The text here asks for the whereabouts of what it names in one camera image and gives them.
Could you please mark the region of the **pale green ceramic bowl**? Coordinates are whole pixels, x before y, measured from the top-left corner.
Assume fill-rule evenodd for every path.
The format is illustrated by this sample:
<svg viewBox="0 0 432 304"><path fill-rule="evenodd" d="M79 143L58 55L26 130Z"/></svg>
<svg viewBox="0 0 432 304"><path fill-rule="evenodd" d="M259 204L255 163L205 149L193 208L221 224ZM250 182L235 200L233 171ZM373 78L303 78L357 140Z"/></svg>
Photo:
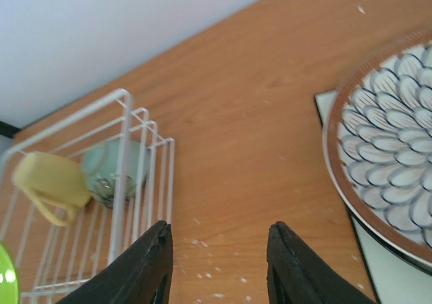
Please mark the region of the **pale green ceramic bowl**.
<svg viewBox="0 0 432 304"><path fill-rule="evenodd" d="M92 197L112 208L114 205L115 185L119 174L117 170L119 155L119 140L103 141L92 146L82 157L81 170L86 176L86 185ZM138 164L143 163L142 182L150 168L151 151L139 142L130 141L128 169L126 170L125 202L136 194L138 184Z"/></svg>

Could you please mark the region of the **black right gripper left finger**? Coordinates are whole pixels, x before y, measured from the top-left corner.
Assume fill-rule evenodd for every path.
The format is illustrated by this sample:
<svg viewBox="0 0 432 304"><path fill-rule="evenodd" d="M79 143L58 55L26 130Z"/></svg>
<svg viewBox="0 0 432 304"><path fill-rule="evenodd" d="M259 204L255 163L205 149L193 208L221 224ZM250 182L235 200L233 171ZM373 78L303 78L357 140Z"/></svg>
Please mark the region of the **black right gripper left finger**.
<svg viewBox="0 0 432 304"><path fill-rule="evenodd" d="M171 225L160 220L104 270L60 302L168 303L172 273Z"/></svg>

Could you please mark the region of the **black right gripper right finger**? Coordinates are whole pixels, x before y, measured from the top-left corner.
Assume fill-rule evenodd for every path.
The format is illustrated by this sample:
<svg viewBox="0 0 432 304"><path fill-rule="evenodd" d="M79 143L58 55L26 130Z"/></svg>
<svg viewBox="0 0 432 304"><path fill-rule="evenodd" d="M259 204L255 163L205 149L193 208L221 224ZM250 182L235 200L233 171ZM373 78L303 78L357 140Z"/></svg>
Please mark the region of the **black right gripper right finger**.
<svg viewBox="0 0 432 304"><path fill-rule="evenodd" d="M270 303L372 303L333 271L286 223L271 225L267 241Z"/></svg>

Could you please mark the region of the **yellow ceramic mug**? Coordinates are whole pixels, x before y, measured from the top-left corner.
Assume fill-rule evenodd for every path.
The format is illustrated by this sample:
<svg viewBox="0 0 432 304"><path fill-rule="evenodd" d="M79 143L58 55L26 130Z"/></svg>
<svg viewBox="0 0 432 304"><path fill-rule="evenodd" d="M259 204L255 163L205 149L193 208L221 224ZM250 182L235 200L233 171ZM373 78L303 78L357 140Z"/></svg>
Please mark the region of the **yellow ceramic mug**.
<svg viewBox="0 0 432 304"><path fill-rule="evenodd" d="M13 184L56 226L68 226L91 200L80 165L44 152L25 155L15 167Z"/></svg>

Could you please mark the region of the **black aluminium frame rail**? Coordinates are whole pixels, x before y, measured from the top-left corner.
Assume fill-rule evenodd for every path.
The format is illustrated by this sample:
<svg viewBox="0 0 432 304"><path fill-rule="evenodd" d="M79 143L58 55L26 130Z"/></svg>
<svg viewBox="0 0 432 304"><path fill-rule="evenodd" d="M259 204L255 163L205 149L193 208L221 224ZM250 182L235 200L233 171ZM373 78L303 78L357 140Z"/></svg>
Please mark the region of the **black aluminium frame rail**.
<svg viewBox="0 0 432 304"><path fill-rule="evenodd" d="M21 131L20 128L11 124L0 121L0 135L12 139L17 133Z"/></svg>

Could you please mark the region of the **white square plate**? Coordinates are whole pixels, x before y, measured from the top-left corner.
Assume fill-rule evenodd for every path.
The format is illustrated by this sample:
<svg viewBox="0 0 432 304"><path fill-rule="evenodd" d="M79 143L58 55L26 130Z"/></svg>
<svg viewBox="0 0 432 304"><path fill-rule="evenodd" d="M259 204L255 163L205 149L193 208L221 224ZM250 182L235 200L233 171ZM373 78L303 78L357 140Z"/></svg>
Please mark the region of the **white square plate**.
<svg viewBox="0 0 432 304"><path fill-rule="evenodd" d="M378 303L430 303L431 276L380 245L349 215Z"/></svg>

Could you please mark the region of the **lime green plate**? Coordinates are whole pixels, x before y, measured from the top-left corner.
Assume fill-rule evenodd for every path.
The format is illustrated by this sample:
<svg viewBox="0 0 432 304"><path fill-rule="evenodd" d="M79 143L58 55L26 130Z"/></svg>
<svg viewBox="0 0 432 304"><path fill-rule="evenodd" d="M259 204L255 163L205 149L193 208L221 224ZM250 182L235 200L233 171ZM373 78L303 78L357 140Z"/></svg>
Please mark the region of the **lime green plate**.
<svg viewBox="0 0 432 304"><path fill-rule="evenodd" d="M20 303L20 282L14 261L1 243L1 304Z"/></svg>

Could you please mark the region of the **brown rimmed patterned plate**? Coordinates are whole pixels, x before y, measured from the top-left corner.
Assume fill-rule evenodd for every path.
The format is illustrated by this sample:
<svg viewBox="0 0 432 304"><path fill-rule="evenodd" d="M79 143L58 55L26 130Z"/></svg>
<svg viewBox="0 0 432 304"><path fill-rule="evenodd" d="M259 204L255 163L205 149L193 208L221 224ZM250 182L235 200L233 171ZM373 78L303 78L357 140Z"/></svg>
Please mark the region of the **brown rimmed patterned plate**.
<svg viewBox="0 0 432 304"><path fill-rule="evenodd" d="M399 36L342 80L324 124L325 163L362 227L431 272L431 28Z"/></svg>

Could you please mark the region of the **white wire dish rack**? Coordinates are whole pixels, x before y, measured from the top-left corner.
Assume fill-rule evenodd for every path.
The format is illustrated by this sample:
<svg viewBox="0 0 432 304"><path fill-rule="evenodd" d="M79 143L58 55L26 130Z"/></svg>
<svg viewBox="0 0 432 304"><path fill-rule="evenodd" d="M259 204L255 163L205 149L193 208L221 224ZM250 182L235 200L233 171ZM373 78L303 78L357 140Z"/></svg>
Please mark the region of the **white wire dish rack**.
<svg viewBox="0 0 432 304"><path fill-rule="evenodd" d="M117 89L1 155L2 303L55 303L171 221L175 145Z"/></svg>

